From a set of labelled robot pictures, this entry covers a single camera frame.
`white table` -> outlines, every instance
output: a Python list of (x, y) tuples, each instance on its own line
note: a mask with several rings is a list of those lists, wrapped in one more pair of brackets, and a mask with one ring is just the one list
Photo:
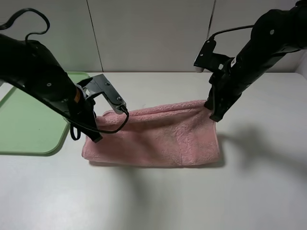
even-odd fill
[[(210, 89), (209, 73), (106, 76), (130, 110), (206, 99)], [(98, 115), (109, 109), (96, 102)], [(84, 135), (51, 157), (0, 156), (0, 229), (306, 229), (306, 119), (307, 81), (271, 73), (217, 124), (224, 166), (92, 166), (81, 157)]]

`light green tray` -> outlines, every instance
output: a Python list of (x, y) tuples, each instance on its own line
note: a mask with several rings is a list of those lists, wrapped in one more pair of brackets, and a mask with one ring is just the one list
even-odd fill
[[(88, 78), (82, 72), (68, 75), (75, 83)], [(61, 149), (68, 127), (61, 115), (14, 87), (0, 101), (0, 154), (53, 155)]]

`pink towel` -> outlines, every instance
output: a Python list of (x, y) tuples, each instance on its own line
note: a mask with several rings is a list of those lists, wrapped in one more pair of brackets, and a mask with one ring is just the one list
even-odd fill
[[(130, 111), (124, 128), (98, 143), (86, 137), (82, 156), (103, 165), (182, 167), (219, 160), (215, 122), (205, 101)], [(100, 129), (114, 130), (125, 119), (113, 111), (97, 118)]]

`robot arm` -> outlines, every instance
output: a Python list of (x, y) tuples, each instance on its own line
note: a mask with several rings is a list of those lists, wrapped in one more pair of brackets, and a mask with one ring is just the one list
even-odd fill
[(194, 66), (213, 72), (205, 107), (212, 110), (211, 119), (220, 121), (242, 92), (275, 65), (287, 53), (307, 49), (307, 1), (302, 0), (289, 11), (270, 10), (251, 28), (250, 41), (237, 57), (213, 53), (213, 34), (205, 41)]
[[(47, 23), (44, 34), (49, 29), (48, 19), (34, 9), (23, 9), (15, 13), (7, 23), (0, 25), (0, 30), (9, 28), (21, 14), (32, 11), (39, 14)], [(118, 132), (127, 122), (129, 113), (126, 103), (113, 88), (112, 84), (101, 74), (84, 79), (74, 84), (62, 69), (51, 52), (35, 40), (18, 41), (0, 34), (0, 80), (19, 88), (35, 97), (46, 106), (65, 117), (71, 123), (71, 136), (80, 138), (80, 132), (92, 141), (98, 142), (100, 133)], [(127, 118), (123, 125), (114, 131), (97, 129), (94, 113), (94, 98), (102, 94), (114, 111), (125, 113)], [(75, 137), (73, 127), (77, 128)]]

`orange label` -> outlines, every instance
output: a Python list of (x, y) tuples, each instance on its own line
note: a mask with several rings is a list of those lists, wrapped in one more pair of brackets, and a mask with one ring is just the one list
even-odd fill
[(75, 96), (75, 99), (74, 99), (74, 101), (76, 102), (76, 103), (78, 103), (79, 101), (80, 101), (80, 91), (79, 91), (79, 89), (78, 88), (76, 88), (76, 90), (77, 90), (77, 93), (76, 93), (76, 96)]

